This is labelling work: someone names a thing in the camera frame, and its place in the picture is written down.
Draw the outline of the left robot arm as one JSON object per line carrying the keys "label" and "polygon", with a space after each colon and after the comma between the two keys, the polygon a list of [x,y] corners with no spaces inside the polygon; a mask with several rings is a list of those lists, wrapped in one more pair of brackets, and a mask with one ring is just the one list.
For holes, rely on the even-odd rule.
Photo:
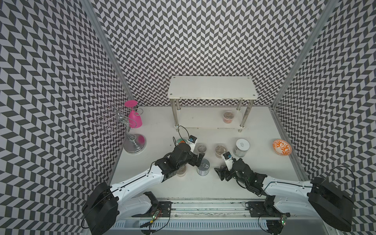
{"label": "left robot arm", "polygon": [[98,184],[82,209],[86,228],[93,235],[102,235],[119,220],[147,214],[157,205],[156,197],[148,189],[175,176],[187,164],[200,166],[203,158],[203,153],[194,154],[190,145],[181,143],[128,180],[110,186]]}

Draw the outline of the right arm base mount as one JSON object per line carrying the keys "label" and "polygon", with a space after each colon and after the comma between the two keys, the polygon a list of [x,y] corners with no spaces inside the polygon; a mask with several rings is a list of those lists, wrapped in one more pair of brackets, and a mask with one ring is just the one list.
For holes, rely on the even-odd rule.
{"label": "right arm base mount", "polygon": [[275,207],[275,196],[267,196],[261,201],[248,201],[244,205],[249,211],[251,217],[279,217],[285,215],[287,218],[291,217],[289,212],[282,213]]}

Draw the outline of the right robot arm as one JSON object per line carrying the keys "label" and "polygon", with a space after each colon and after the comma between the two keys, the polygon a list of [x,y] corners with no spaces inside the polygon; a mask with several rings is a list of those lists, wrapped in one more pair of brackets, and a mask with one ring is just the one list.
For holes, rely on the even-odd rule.
{"label": "right robot arm", "polygon": [[243,159],[225,160],[215,168],[221,181],[234,179],[247,191],[270,199],[265,208],[281,214],[293,213],[320,217],[326,224],[342,232],[350,232],[354,199],[334,183],[315,177],[310,181],[286,181],[251,170]]}

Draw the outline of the red tub clear lid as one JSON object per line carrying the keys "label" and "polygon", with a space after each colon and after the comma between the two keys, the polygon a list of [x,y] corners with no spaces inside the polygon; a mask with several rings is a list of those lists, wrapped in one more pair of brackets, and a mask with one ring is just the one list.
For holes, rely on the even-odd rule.
{"label": "red tub clear lid", "polygon": [[222,155],[224,153],[226,153],[228,150],[227,150],[227,147],[223,146],[223,145],[217,145],[214,149],[215,151],[215,155],[217,158],[222,158]]}
{"label": "red tub clear lid", "polygon": [[184,165],[177,170],[176,175],[179,177],[184,177],[186,175],[186,172],[187,172],[187,166]]}

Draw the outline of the white lid green label jar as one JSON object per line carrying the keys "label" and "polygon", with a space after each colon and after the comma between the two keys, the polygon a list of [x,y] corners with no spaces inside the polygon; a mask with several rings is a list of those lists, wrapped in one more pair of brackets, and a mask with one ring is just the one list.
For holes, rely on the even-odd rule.
{"label": "white lid green label jar", "polygon": [[237,157],[244,157],[250,148],[250,143],[246,139],[238,139],[234,147],[234,155]]}

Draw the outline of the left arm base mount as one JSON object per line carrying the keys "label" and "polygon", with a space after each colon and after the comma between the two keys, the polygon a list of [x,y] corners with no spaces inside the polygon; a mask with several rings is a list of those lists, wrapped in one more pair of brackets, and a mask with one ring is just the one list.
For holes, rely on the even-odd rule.
{"label": "left arm base mount", "polygon": [[132,217],[152,217],[152,215],[159,211],[159,217],[170,217],[172,210],[171,201],[159,201],[152,192],[145,192],[138,197],[140,206],[137,208],[137,213]]}

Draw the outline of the red label small tub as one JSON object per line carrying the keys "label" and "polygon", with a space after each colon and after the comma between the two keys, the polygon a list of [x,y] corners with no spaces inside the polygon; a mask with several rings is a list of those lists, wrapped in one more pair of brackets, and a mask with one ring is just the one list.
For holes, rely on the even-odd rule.
{"label": "red label small tub", "polygon": [[225,111],[223,114],[223,121],[229,124],[233,121],[235,114],[232,111]]}

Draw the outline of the tomato lid red jar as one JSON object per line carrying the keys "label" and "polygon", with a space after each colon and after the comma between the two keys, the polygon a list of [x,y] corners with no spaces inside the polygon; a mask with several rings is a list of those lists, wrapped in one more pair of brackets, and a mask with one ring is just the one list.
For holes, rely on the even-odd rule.
{"label": "tomato lid red jar", "polygon": [[186,143],[186,140],[184,140],[184,139],[179,139],[179,140],[176,141],[176,144],[177,144],[177,145],[179,145],[179,144],[181,144],[181,143]]}

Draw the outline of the purple label tin can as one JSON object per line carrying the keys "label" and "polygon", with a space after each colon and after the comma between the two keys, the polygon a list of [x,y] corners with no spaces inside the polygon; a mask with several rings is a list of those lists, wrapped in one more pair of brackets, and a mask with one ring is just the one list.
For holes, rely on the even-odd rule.
{"label": "purple label tin can", "polygon": [[200,176],[206,176],[210,171],[210,162],[203,158],[200,166],[197,167],[197,173]]}

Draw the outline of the clear tub brown seeds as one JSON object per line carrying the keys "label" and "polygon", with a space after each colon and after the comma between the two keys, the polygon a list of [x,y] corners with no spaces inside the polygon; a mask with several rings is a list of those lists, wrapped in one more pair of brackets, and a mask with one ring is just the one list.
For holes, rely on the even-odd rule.
{"label": "clear tub brown seeds", "polygon": [[198,153],[206,153],[207,147],[205,144],[198,144],[196,150]]}

